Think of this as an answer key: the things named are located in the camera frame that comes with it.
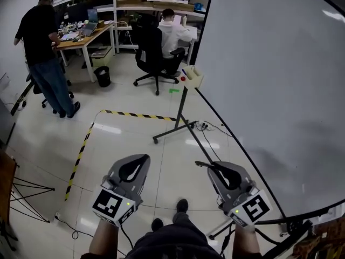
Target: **desk leg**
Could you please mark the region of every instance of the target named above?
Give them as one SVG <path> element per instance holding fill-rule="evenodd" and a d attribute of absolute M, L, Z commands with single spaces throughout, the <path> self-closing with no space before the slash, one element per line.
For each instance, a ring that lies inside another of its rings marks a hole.
<path fill-rule="evenodd" d="M 113 26 L 110 26 L 110 43 L 112 44 L 113 56 L 115 55 L 115 44 L 114 44 L 114 29 Z"/>
<path fill-rule="evenodd" d="M 82 47 L 82 53 L 84 54 L 88 75 L 90 76 L 91 82 L 94 83 L 95 80 L 93 78 L 93 70 L 92 70 L 92 67 L 91 67 L 91 62 L 90 62 L 90 59 L 88 57 L 87 46 L 83 46 Z"/>
<path fill-rule="evenodd" d="M 67 67 L 68 66 L 68 62 L 67 62 L 67 59 L 65 57 L 65 54 L 64 54 L 63 50 L 60 50 L 60 53 L 61 53 L 61 57 L 63 58 L 63 61 L 64 61 L 64 66 Z"/>
<path fill-rule="evenodd" d="M 188 52 L 188 58 L 187 58 L 187 65 L 190 64 L 190 59 L 192 57 L 193 49 L 194 49 L 194 42 L 195 42 L 195 40 L 193 39 L 191 44 L 190 44 L 190 48 L 189 48 L 189 52 Z"/>

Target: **trash can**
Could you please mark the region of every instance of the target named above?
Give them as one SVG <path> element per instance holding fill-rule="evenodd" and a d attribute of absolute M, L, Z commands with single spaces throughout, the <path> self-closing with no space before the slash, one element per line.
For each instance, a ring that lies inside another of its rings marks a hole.
<path fill-rule="evenodd" d="M 101 66 L 94 71 L 100 87 L 107 87 L 110 84 L 109 67 Z"/>

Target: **white wall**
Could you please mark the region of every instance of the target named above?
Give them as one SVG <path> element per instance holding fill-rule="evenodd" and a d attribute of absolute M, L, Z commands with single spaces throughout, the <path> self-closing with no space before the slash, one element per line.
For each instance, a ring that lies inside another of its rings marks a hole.
<path fill-rule="evenodd" d="M 38 0 L 0 0 L 0 78 L 7 73 L 7 79 L 0 81 L 0 99 L 3 103 L 15 103 L 28 83 L 28 73 L 21 44 L 13 45 L 20 21 Z"/>

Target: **black shoe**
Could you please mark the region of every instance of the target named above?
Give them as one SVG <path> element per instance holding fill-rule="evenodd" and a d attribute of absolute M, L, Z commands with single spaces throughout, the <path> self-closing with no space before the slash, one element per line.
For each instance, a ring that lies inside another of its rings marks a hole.
<path fill-rule="evenodd" d="M 176 205 L 177 212 L 185 212 L 188 210 L 188 201 L 186 199 L 181 199 Z"/>
<path fill-rule="evenodd" d="M 162 228 L 164 226 L 163 222 L 161 219 L 156 218 L 153 220 L 152 224 L 151 224 L 151 229 L 153 232 L 159 230 L 160 228 Z"/>
<path fill-rule="evenodd" d="M 64 117 L 66 116 L 66 111 L 61 110 L 61 111 L 59 112 L 59 115 L 60 115 L 60 118 L 64 118 Z"/>
<path fill-rule="evenodd" d="M 74 107 L 75 107 L 75 109 L 74 109 L 74 112 L 73 112 L 73 114 L 71 115 L 71 116 L 67 116 L 68 118 L 73 118 L 74 117 L 74 115 L 76 114 L 76 112 L 79 110 L 79 108 L 80 108 L 80 102 L 76 102 L 75 104 L 74 104 Z"/>

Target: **floor marking tape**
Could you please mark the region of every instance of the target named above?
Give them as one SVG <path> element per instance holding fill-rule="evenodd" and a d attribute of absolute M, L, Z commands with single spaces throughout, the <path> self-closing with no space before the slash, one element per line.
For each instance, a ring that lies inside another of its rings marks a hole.
<path fill-rule="evenodd" d="M 139 118 L 152 118 L 152 119 L 161 119 L 161 120 L 167 120 L 167 121 L 176 121 L 176 118 L 162 117 L 162 116 L 159 116 L 159 115 L 136 114 L 136 113 L 111 111 L 111 110 L 101 110 L 100 112 L 101 113 L 108 113 L 108 114 L 117 114 L 117 115 L 124 115 L 124 116 L 139 117 Z M 67 190 L 66 190 L 65 201 L 68 199 L 68 197 L 70 195 L 70 191 L 71 191 L 71 187 L 72 187 L 72 184 L 73 184 L 73 179 L 74 179 L 75 173 L 76 173 L 76 171 L 78 169 L 78 165 L 79 165 L 79 162 L 81 160 L 82 153 L 83 153 L 83 151 L 85 149 L 87 140 L 90 137 L 90 134 L 91 134 L 91 131 L 92 131 L 92 128 L 93 128 L 94 124 L 95 123 L 93 122 L 91 124 L 90 128 L 88 129 L 87 135 L 85 136 L 84 142 L 82 143 L 82 147 L 81 147 L 81 149 L 79 151 L 77 161 L 74 164 L 73 173 L 71 174 L 70 181 L 68 183 L 68 187 L 67 187 Z"/>

